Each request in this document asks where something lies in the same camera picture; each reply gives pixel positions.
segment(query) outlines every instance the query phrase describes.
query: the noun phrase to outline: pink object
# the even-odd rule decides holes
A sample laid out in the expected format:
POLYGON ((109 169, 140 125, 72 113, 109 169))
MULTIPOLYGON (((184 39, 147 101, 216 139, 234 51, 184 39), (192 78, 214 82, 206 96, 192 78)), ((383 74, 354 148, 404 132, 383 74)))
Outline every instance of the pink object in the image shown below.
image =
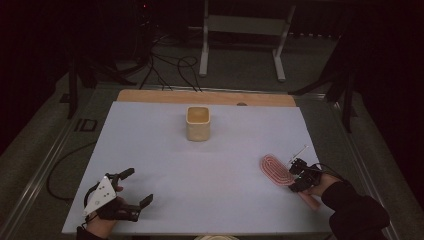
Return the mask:
MULTIPOLYGON (((272 154, 267 154, 262 158, 260 167, 262 172, 278 186, 289 186, 294 183, 293 175, 272 154)), ((321 204, 314 197, 303 192, 298 192, 298 194, 312 210, 317 211, 319 209, 321 204)))

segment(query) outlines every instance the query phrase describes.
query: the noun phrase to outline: white rectangle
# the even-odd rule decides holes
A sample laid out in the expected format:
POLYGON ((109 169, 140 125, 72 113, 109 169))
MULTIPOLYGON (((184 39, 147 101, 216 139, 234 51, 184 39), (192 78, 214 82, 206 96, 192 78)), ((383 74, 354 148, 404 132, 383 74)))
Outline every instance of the white rectangle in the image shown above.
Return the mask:
POLYGON ((154 200, 137 223, 121 221, 126 235, 256 235, 329 232, 333 213, 312 211, 287 187, 274 185, 260 159, 274 154, 318 162, 303 116, 296 107, 208 105, 211 136, 186 138, 185 114, 195 104, 114 102, 63 227, 83 222, 83 198, 105 173, 135 168, 120 182, 128 204, 154 200))

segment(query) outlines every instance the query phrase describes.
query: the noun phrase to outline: wire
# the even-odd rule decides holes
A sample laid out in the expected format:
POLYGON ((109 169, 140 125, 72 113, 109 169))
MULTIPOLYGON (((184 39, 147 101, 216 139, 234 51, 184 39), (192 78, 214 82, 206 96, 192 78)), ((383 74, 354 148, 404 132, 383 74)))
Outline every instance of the wire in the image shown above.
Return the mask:
POLYGON ((337 178, 339 178, 342 181, 347 181, 346 179, 344 179, 342 177, 342 175, 340 175, 338 172, 336 172, 334 169, 332 169, 330 166, 328 166, 328 165, 326 165, 324 163, 315 163, 313 165, 315 165, 315 166, 316 165, 320 165, 320 166, 326 167, 326 168, 328 168, 330 170, 330 172, 329 171, 321 171, 321 172, 324 172, 324 173, 327 173, 327 174, 332 175, 334 177, 337 177, 337 178))
POLYGON ((159 72, 154 67, 153 56, 150 54, 149 57, 150 57, 150 59, 149 59, 150 60, 149 61, 149 63, 150 63, 150 69, 149 69, 149 72, 147 73, 147 75, 144 77, 143 81, 141 82, 139 89, 142 89, 143 88, 143 86, 146 83, 148 77, 150 76, 150 74, 152 73, 152 71, 154 71, 156 73, 157 78, 158 78, 157 80, 158 80, 159 84, 162 85, 162 90, 164 90, 165 85, 166 85, 172 91, 172 87, 160 76, 159 72))
POLYGON ((120 75, 130 75, 130 74, 135 74, 136 72, 138 72, 139 70, 143 69, 146 65, 144 64, 137 64, 134 67, 130 67, 127 69, 123 69, 123 70, 118 70, 117 73, 120 75))
POLYGON ((169 35, 169 34, 163 36, 161 38, 161 41, 158 42, 158 44, 165 45, 165 46, 173 46, 173 45, 177 45, 177 44, 181 43, 181 40, 176 39, 176 38, 171 38, 171 37, 172 37, 172 35, 169 35), (166 39, 166 38, 169 38, 170 41, 162 41, 162 39, 166 39))
POLYGON ((87 193, 84 196, 84 208, 87 207, 87 203, 88 203, 88 197, 90 196, 90 194, 92 192, 94 192, 97 187, 100 185, 100 182, 96 183, 96 185, 92 186, 90 189, 88 189, 87 193))
POLYGON ((85 226, 89 223, 89 222, 91 222, 91 221, 93 221, 93 219, 95 219, 97 217, 97 214, 95 214, 93 217, 91 217, 90 218, 90 216, 87 216, 87 217, 85 217, 85 222, 83 222, 82 224, 81 224, 81 227, 85 230, 85 226))
POLYGON ((165 63, 168 63, 170 65, 176 66, 177 67, 177 70, 178 70, 178 73, 179 73, 180 77, 184 80, 184 82, 186 82, 191 88, 193 88, 194 91, 197 92, 199 90, 200 92, 202 92, 202 89, 200 88, 200 85, 199 85, 199 82, 198 82, 198 79, 197 79, 196 72, 194 71, 194 68, 193 68, 193 66, 195 66, 197 64, 197 62, 198 62, 196 57, 185 56, 185 57, 177 58, 177 57, 161 55, 161 54, 157 54, 157 53, 153 53, 153 52, 152 52, 152 55, 154 57, 156 57, 157 59, 165 62, 165 63), (170 59, 177 60, 177 63, 173 63, 171 61, 168 61, 165 58, 170 58, 170 59), (194 63, 189 63, 188 61, 186 61, 186 59, 193 59, 194 60, 194 63), (181 68, 190 68, 191 69, 191 71, 193 73, 193 76, 194 76, 194 79, 195 79, 196 86, 197 86, 198 89, 196 89, 196 87, 192 83, 190 83, 189 80, 187 80, 184 77, 184 75, 181 72, 181 68))
POLYGON ((57 166, 59 166, 59 164, 60 164, 61 162, 63 162, 63 160, 65 160, 67 157, 71 156, 72 154, 74 154, 74 153, 76 153, 76 152, 78 152, 78 151, 80 151, 80 150, 82 150, 82 149, 84 149, 84 148, 87 148, 87 147, 89 147, 89 146, 91 146, 91 145, 94 145, 94 144, 96 144, 96 143, 97 143, 97 141, 95 141, 95 142, 91 142, 91 143, 88 143, 88 144, 86 144, 86 145, 84 145, 84 146, 81 146, 81 147, 79 147, 79 148, 77 148, 77 149, 75 149, 75 150, 73 150, 73 151, 70 151, 69 153, 65 154, 63 157, 59 158, 59 159, 56 161, 56 163, 53 165, 52 170, 50 170, 49 176, 47 177, 47 180, 46 180, 46 189, 47 189, 47 192, 48 192, 48 193, 49 193, 52 197, 54 197, 54 198, 56 198, 56 199, 58 199, 58 200, 62 200, 62 201, 72 201, 72 200, 74 199, 74 198, 71 198, 71 197, 61 197, 61 196, 58 196, 58 195, 56 195, 55 193, 53 193, 53 192, 52 192, 52 190, 50 189, 50 180, 51 180, 51 177, 52 177, 52 175, 53 175, 54 170, 57 168, 57 166))

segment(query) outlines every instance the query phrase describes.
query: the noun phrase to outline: human hand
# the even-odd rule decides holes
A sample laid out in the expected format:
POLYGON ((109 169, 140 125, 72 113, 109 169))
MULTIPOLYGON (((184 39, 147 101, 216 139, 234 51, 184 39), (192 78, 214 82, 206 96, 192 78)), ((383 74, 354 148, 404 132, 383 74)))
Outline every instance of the human hand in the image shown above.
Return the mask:
MULTIPOLYGON (((123 187, 118 186, 116 191, 120 192, 123 190, 123 187)), ((125 200, 121 197, 117 197, 118 201, 125 203, 125 200)), ((93 212, 89 216, 89 222, 87 223, 86 231, 90 232, 100 238, 108 238, 109 235, 112 233, 113 228, 115 227, 116 223, 118 223, 118 220, 107 220, 107 219, 101 219, 99 216, 97 216, 96 212, 93 212)))
POLYGON ((331 186, 335 182, 340 182, 341 180, 337 177, 334 177, 330 174, 323 173, 321 175, 321 180, 318 186, 311 187, 305 190, 305 193, 311 195, 317 195, 319 197, 327 190, 329 186, 331 186))

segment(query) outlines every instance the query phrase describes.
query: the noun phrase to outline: beige cup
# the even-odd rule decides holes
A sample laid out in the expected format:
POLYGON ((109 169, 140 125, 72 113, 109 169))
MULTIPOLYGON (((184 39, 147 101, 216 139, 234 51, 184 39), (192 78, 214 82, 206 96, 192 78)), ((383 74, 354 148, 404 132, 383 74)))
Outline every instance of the beige cup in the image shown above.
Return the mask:
POLYGON ((211 118, 207 107, 188 107, 186 116, 187 139, 206 141, 210 137, 211 118))

